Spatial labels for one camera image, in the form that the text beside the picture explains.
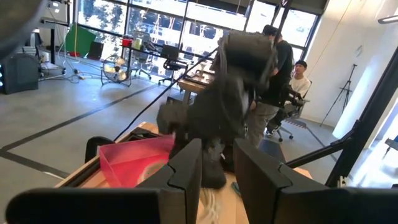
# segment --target chair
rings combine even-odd
[[[162,47],[162,52],[160,55],[162,58],[166,58],[166,61],[163,63],[163,68],[166,69],[166,71],[171,71],[170,77],[169,78],[163,78],[159,80],[158,84],[160,85],[160,82],[164,81],[174,81],[174,71],[178,71],[180,69],[185,68],[184,65],[181,65],[177,62],[178,60],[178,54],[179,54],[179,49],[178,47],[170,46],[170,45],[163,45]]]
[[[302,121],[299,121],[298,119],[301,117],[301,113],[303,111],[304,105],[306,103],[310,102],[310,100],[306,100],[305,99],[305,96],[307,95],[309,90],[310,89],[308,89],[307,92],[303,96],[303,101],[302,101],[303,104],[301,106],[297,106],[295,111],[287,113],[288,117],[284,120],[285,122],[291,123],[293,125],[296,125],[298,127],[304,128],[304,129],[307,128],[307,124],[305,124]],[[279,142],[283,141],[280,131],[283,131],[283,132],[289,134],[289,139],[293,139],[294,138],[293,137],[293,133],[291,133],[289,130],[287,130],[284,127],[281,126],[279,128],[279,130],[277,131],[277,134],[279,136],[279,139],[278,139]]]

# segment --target man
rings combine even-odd
[[[256,147],[259,147],[264,139],[268,121],[277,114],[279,107],[283,106],[280,104],[280,94],[282,87],[289,83],[293,69],[292,46],[283,40],[282,36],[279,40],[275,40],[277,31],[277,28],[270,25],[266,25],[262,31],[270,40],[277,42],[278,62],[274,75],[269,80],[269,89],[261,93],[259,99],[252,103],[252,110],[249,112],[246,139]]]
[[[307,63],[303,60],[299,60],[294,65],[294,75],[290,81],[290,86],[301,96],[304,96],[311,86],[311,81],[304,76],[304,72],[307,69]],[[290,102],[286,102],[285,108],[280,109],[275,117],[269,121],[267,126],[267,136],[271,137],[279,130],[282,125],[282,121],[287,117],[287,115],[296,110],[296,106],[291,105]]]

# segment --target seated man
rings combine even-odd
[[[294,65],[294,75],[290,80],[292,89],[298,92],[301,96],[304,96],[310,88],[311,82],[304,76],[304,72],[307,69],[307,63],[303,60],[299,60]],[[290,102],[286,102],[284,109],[279,109],[278,113],[269,121],[267,125],[267,137],[271,137],[276,131],[279,130],[282,125],[282,121],[288,116],[289,113],[296,110],[296,106]]]

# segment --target floor-to-ceiling window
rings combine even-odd
[[[76,0],[76,3],[79,26],[91,30],[97,35],[96,41],[104,43],[102,58],[122,54],[122,36],[139,30],[148,33],[155,44],[180,46],[180,56],[193,61],[211,52],[218,39],[230,30],[244,30],[246,25],[246,31],[260,32],[271,23],[275,9],[259,1],[253,2],[250,15],[187,0]],[[282,12],[275,20],[276,27]],[[282,35],[293,45],[295,60],[304,58],[317,17],[289,11]],[[162,59],[150,60],[155,67],[153,72],[159,72]]]
[[[270,24],[274,15],[275,6],[263,2],[255,1],[248,21],[246,31],[262,32],[266,24]],[[274,22],[275,27],[279,27],[282,18],[282,8]],[[282,29],[283,38],[293,47],[294,59],[297,61],[304,58],[304,50],[310,43],[310,32],[316,24],[317,16],[314,14],[290,10],[287,14],[284,27]]]

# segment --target white shirt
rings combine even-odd
[[[296,79],[292,77],[289,84],[292,86],[292,89],[294,91],[298,92],[301,95],[301,97],[304,97],[304,95],[307,93],[311,86],[310,80],[306,77],[303,77],[301,79]]]

